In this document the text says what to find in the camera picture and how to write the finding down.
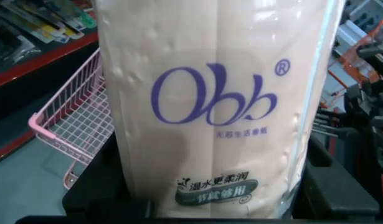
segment store shelf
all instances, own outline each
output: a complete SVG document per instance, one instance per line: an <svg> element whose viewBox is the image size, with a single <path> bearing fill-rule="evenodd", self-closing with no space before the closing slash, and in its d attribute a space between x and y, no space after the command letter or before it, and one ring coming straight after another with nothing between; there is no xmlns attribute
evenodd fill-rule
<svg viewBox="0 0 383 224"><path fill-rule="evenodd" d="M66 44L60 44L58 42L51 42L49 44L40 43L39 40L27 36L42 52L19 62L17 65L0 66L0 86L30 74L34 70L46 66L98 40L96 29L83 30L82 32L85 33L85 36L78 40L70 40L70 42Z"/></svg>

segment plastic wrapping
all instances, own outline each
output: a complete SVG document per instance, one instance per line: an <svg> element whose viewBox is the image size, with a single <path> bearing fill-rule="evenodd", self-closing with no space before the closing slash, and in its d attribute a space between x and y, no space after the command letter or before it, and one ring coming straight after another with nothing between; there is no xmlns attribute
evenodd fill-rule
<svg viewBox="0 0 383 224"><path fill-rule="evenodd" d="M31 41L0 19L0 65L15 65L39 53L40 50Z"/></svg>
<svg viewBox="0 0 383 224"><path fill-rule="evenodd" d="M344 1L95 4L130 192L159 217L282 217Z"/></svg>

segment floor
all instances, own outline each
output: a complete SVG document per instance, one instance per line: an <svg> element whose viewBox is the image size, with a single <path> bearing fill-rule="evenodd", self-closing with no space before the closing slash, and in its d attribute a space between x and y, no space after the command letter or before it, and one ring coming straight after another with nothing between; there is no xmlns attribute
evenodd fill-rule
<svg viewBox="0 0 383 224"><path fill-rule="evenodd" d="M353 83L340 66L331 69L344 82ZM329 77L324 89L330 92L334 86L336 83ZM341 101L335 106L343 108ZM62 177L71 162L37 139L1 161L0 224L11 224L27 215L65 215L61 205L66 193Z"/></svg>

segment red shelf edge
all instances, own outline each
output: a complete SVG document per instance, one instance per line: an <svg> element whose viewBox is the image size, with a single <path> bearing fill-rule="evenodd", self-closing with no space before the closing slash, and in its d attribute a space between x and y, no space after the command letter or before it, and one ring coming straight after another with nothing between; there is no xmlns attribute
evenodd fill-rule
<svg viewBox="0 0 383 224"><path fill-rule="evenodd" d="M27 143L29 140L31 140L34 137L33 131L27 131L25 134L17 138L16 140L10 142L9 144L5 145L4 147L0 148L0 160L4 159L8 154L14 152L15 150L19 149L21 146L23 146L25 143Z"/></svg>
<svg viewBox="0 0 383 224"><path fill-rule="evenodd" d="M61 47L58 47L50 52L41 54L40 56L29 60L26 63L20 63L5 72L0 73L0 86L9 83L12 80L20 78L38 68L41 68L54 60L57 60L65 55L68 55L82 47L91 44L98 40L97 32L87 34L81 39L67 43Z"/></svg>

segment pink shopping basket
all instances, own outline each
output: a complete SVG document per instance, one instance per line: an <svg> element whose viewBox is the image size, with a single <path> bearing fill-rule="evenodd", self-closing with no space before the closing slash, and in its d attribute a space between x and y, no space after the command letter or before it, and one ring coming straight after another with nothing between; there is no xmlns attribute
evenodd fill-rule
<svg viewBox="0 0 383 224"><path fill-rule="evenodd" d="M32 115L29 126L38 139L74 159L63 179L71 188L75 164L87 166L114 131L100 49Z"/></svg>

